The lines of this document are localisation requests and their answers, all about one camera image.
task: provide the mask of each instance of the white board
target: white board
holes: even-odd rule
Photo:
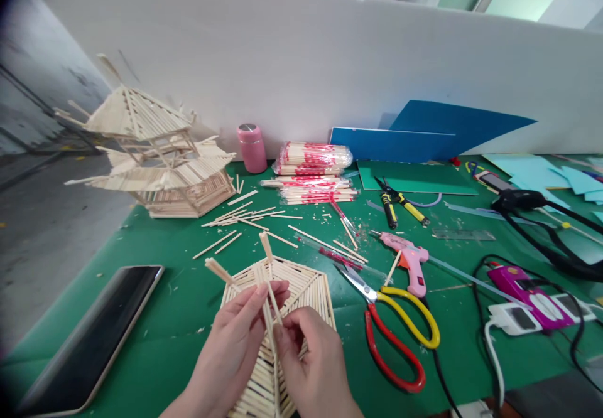
[[[601,151],[601,34],[391,0],[46,2],[97,65],[105,53],[128,85],[183,100],[226,151],[245,122],[274,157],[283,140],[377,128],[410,99],[539,122],[472,153]]]

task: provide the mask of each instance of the pink glue gun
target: pink glue gun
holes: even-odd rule
[[[379,239],[388,247],[391,247],[397,252],[402,252],[400,256],[400,267],[408,269],[408,292],[419,299],[425,297],[427,287],[425,286],[425,278],[423,278],[423,269],[421,263],[429,259],[429,252],[423,247],[415,247],[409,240],[402,239],[399,236],[386,232],[377,232],[371,230],[371,233],[379,236]]]

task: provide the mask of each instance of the blue cardboard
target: blue cardboard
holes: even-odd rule
[[[354,161],[423,163],[433,159],[454,134],[335,127],[333,145],[346,145]]]
[[[535,122],[533,119],[475,107],[410,100],[390,129],[456,134],[454,140],[436,155],[438,160],[448,160]]]

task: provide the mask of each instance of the scissor blade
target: scissor blade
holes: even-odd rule
[[[353,269],[346,265],[340,265],[335,263],[335,266],[341,271],[344,277],[364,296],[364,298],[370,303],[374,303],[377,300],[377,292],[368,286],[364,280],[354,272]]]

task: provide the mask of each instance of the yellow and red scissors handle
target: yellow and red scissors handle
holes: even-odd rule
[[[415,326],[415,324],[410,320],[406,312],[402,309],[400,305],[394,302],[391,297],[386,294],[390,294],[392,296],[404,297],[405,299],[410,300],[416,307],[423,313],[425,319],[427,319],[427,323],[429,327],[432,329],[432,338],[428,340],[425,338],[419,329]],[[408,326],[410,331],[413,333],[415,338],[426,348],[428,349],[436,349],[440,345],[440,329],[438,328],[435,319],[433,318],[431,312],[427,309],[423,303],[414,297],[414,295],[410,294],[408,291],[399,288],[392,288],[384,286],[381,288],[381,292],[377,292],[377,300],[382,301],[390,305],[396,312],[400,315],[400,318],[404,321],[404,323]]]
[[[399,378],[383,361],[381,355],[379,355],[379,351],[377,351],[377,345],[375,344],[375,337],[372,332],[371,316],[372,319],[375,320],[375,324],[377,324],[377,327],[379,328],[381,333],[398,349],[400,349],[404,353],[404,355],[410,360],[410,362],[416,367],[417,376],[414,382],[409,382],[407,380]],[[421,362],[419,362],[415,354],[413,354],[409,348],[404,346],[404,344],[396,338],[396,335],[394,335],[390,329],[385,327],[385,324],[383,323],[383,321],[381,321],[381,318],[377,313],[377,308],[375,307],[374,303],[369,303],[368,311],[364,312],[364,321],[366,324],[366,338],[369,342],[369,349],[371,350],[372,357],[375,359],[375,362],[377,363],[381,371],[383,371],[385,376],[387,376],[388,379],[390,379],[394,384],[396,384],[396,386],[409,393],[418,393],[423,390],[425,386],[425,370],[423,369],[423,365],[421,364]]]

